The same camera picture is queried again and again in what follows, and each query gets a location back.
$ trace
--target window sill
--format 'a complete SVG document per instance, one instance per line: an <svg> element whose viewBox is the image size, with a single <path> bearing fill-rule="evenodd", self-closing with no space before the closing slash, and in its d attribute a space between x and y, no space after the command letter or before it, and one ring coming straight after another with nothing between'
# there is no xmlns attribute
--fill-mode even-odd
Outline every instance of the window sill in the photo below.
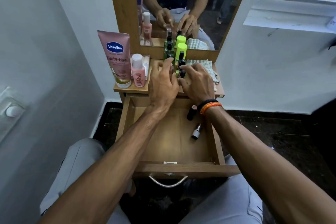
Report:
<svg viewBox="0 0 336 224"><path fill-rule="evenodd" d="M244 25L265 28L282 28L322 33L334 33L326 25L330 16L295 14L270 10L251 9Z"/></svg>

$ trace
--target checkered cloth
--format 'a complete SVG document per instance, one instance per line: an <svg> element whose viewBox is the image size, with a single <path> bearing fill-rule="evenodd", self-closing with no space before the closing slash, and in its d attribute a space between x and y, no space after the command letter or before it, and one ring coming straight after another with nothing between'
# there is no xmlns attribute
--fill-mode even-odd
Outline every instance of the checkered cloth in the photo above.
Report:
<svg viewBox="0 0 336 224"><path fill-rule="evenodd" d="M209 50L209 46L205 43L200 41L199 39L188 39L187 40L188 49L197 49L197 50Z"/></svg>
<svg viewBox="0 0 336 224"><path fill-rule="evenodd" d="M205 70L210 74L212 80L215 84L219 84L219 80L217 79L217 73L212 69L212 61L211 60L195 60L195 59L188 59L187 65L192 65L195 63L201 63Z"/></svg>

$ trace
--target window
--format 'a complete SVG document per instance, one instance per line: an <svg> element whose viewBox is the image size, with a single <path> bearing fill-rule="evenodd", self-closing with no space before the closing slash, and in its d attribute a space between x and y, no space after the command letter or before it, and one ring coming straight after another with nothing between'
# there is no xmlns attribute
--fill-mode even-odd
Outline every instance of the window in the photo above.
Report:
<svg viewBox="0 0 336 224"><path fill-rule="evenodd" d="M336 0L255 0L244 25L332 32Z"/></svg>

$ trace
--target orange thread bracelet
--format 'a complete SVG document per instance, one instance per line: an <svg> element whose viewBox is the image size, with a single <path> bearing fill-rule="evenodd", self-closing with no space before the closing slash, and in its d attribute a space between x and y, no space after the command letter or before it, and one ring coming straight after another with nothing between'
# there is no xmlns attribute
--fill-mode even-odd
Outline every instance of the orange thread bracelet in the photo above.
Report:
<svg viewBox="0 0 336 224"><path fill-rule="evenodd" d="M204 112L205 112L209 107L217 106L217 105L220 105L221 107L223 107L222 104L219 103L219 102L211 102L211 103L207 103L207 104L205 104L205 105L202 107L202 109L200 110L199 113L200 113L200 114L204 114Z"/></svg>

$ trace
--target hand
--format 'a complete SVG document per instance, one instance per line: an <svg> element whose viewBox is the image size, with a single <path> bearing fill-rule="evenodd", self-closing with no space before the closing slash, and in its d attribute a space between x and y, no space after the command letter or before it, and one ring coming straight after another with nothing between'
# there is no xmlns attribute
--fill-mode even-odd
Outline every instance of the hand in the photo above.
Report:
<svg viewBox="0 0 336 224"><path fill-rule="evenodd" d="M192 14L185 14L181 18L178 26L177 26L177 31L180 29L182 30L182 35L190 35L194 27L197 26L197 18L192 15Z"/></svg>
<svg viewBox="0 0 336 224"><path fill-rule="evenodd" d="M176 73L171 76L171 79L169 78L169 69L172 61L173 58L169 58L164 62L158 62L152 68L148 85L150 105L158 108L164 114L168 112L180 89Z"/></svg>
<svg viewBox="0 0 336 224"><path fill-rule="evenodd" d="M205 100L215 98L212 77L200 63L195 63L191 66L183 65L180 68L185 70L191 79L191 83L188 84L185 79L178 78L178 83L182 86L183 92L188 95L192 103L198 106Z"/></svg>
<svg viewBox="0 0 336 224"><path fill-rule="evenodd" d="M170 11L167 8L158 10L155 14L157 24L166 29L167 26L173 28L174 26L174 18L170 15Z"/></svg>

